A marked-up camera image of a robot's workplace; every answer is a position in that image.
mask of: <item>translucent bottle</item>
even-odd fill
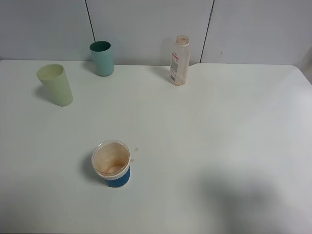
[[[177,36],[170,65],[170,81],[175,86],[185,84],[191,54],[189,45],[188,36]]]

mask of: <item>blue and white cup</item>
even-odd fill
[[[108,140],[98,145],[92,154],[95,172],[109,187],[125,185],[130,178],[130,151],[118,140]]]

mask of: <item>white table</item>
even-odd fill
[[[74,96],[36,77],[64,66]],[[312,87],[293,66],[0,62],[0,231],[105,234],[312,233]],[[130,181],[106,187],[90,156],[118,139]]]

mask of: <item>cup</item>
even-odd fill
[[[125,185],[130,177],[130,151],[118,140],[108,140],[98,145],[92,154],[95,172],[109,187]]]
[[[114,58],[111,44],[107,41],[97,41],[90,45],[93,62],[97,67],[97,73],[106,77],[114,71]]]
[[[54,103],[67,106],[73,101],[64,67],[59,64],[49,64],[41,67],[36,73],[40,82],[52,94]]]

